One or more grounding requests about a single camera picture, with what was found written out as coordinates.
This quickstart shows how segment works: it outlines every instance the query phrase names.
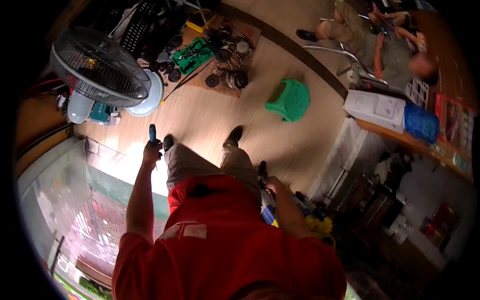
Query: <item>red shirt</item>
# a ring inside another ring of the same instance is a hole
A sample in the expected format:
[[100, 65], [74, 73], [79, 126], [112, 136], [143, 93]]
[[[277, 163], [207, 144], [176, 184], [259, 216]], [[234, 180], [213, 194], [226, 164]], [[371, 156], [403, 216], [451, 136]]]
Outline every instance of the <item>red shirt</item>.
[[[196, 184], [217, 192], [188, 199]], [[302, 297], [344, 296], [345, 273], [333, 248], [266, 224], [256, 197], [235, 178], [186, 179], [168, 202], [170, 217], [153, 246], [135, 233], [122, 236], [116, 299], [229, 299], [257, 281]]]

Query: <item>yellow object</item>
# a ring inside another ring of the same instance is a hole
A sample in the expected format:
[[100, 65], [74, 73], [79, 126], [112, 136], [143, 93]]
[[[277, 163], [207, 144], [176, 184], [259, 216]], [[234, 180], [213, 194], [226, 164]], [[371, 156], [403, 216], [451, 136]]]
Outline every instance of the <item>yellow object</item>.
[[323, 221], [320, 221], [319, 219], [310, 215], [305, 217], [305, 222], [307, 223], [308, 228], [316, 234], [319, 240], [330, 238], [333, 243], [333, 248], [335, 248], [336, 242], [331, 235], [333, 228], [331, 218], [326, 217]]
[[[212, 12], [210, 9], [208, 8], [204, 8], [203, 9], [204, 12]], [[194, 12], [194, 14], [200, 14], [200, 11], [196, 11]], [[211, 23], [213, 23], [213, 21], [215, 20], [215, 17], [216, 15], [213, 15], [209, 20], [207, 20], [207, 26], [210, 26]], [[205, 31], [205, 25], [200, 27], [198, 25], [195, 25], [194, 23], [190, 22], [190, 21], [187, 21], [187, 26], [190, 27], [191, 29], [195, 30], [195, 31], [198, 31], [200, 33], [203, 33]]]

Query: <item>wire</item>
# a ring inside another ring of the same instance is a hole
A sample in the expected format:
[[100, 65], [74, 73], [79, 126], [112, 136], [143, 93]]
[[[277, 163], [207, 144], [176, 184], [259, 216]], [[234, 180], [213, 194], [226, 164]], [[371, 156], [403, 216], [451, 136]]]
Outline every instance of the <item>wire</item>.
[[190, 76], [190, 77], [185, 77], [183, 78], [180, 83], [178, 85], [176, 85], [173, 90], [170, 92], [170, 94], [168, 94], [161, 102], [160, 102], [160, 105], [163, 105], [163, 103], [165, 102], [165, 100], [170, 97], [170, 95], [175, 92], [177, 89], [181, 88], [184, 84], [186, 84], [188, 81], [190, 81], [191, 79], [193, 79], [195, 76], [197, 76], [201, 71], [205, 70], [205, 68], [211, 63], [213, 62], [215, 59], [215, 57], [213, 57], [209, 62], [208, 64], [206, 64], [200, 71], [198, 71], [197, 73], [195, 73], [194, 75]]

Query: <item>khaki pants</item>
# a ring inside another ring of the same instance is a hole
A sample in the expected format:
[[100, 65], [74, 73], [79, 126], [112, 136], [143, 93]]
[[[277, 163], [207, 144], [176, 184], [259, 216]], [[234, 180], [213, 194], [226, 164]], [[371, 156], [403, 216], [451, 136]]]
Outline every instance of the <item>khaki pants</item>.
[[182, 144], [174, 144], [164, 155], [168, 167], [168, 191], [187, 177], [230, 175], [238, 179], [261, 201], [257, 170], [248, 154], [229, 143], [222, 147], [220, 168]]
[[347, 46], [347, 49], [360, 57], [363, 54], [362, 41], [369, 32], [369, 24], [344, 0], [335, 1], [335, 9], [345, 20], [339, 24], [335, 21], [324, 21], [324, 33], [327, 37]]

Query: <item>black shoe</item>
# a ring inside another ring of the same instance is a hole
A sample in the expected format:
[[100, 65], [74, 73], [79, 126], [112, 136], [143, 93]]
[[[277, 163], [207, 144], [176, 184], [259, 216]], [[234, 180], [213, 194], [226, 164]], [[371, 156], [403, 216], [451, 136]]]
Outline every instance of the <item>black shoe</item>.
[[297, 36], [306, 41], [311, 41], [311, 42], [318, 41], [318, 38], [315, 36], [315, 32], [310, 32], [303, 29], [297, 30]]
[[239, 146], [239, 140], [241, 139], [241, 135], [243, 134], [243, 126], [239, 125], [235, 127], [232, 132], [228, 135], [228, 138], [225, 140], [225, 143], [232, 144], [235, 146]]
[[168, 134], [164, 139], [163, 139], [163, 150], [166, 152], [168, 151], [174, 144], [173, 141], [173, 135]]

